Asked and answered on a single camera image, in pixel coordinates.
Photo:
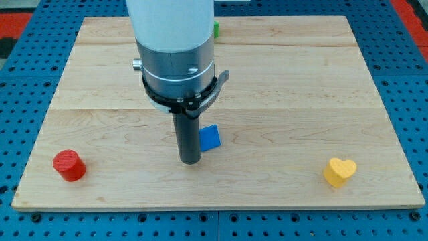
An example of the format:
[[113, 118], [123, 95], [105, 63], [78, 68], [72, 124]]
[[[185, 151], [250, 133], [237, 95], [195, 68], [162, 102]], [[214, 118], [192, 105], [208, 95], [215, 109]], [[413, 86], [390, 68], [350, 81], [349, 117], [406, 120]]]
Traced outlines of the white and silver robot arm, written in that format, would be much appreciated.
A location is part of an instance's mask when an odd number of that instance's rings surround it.
[[190, 98], [212, 82], [213, 0], [126, 0], [146, 88]]

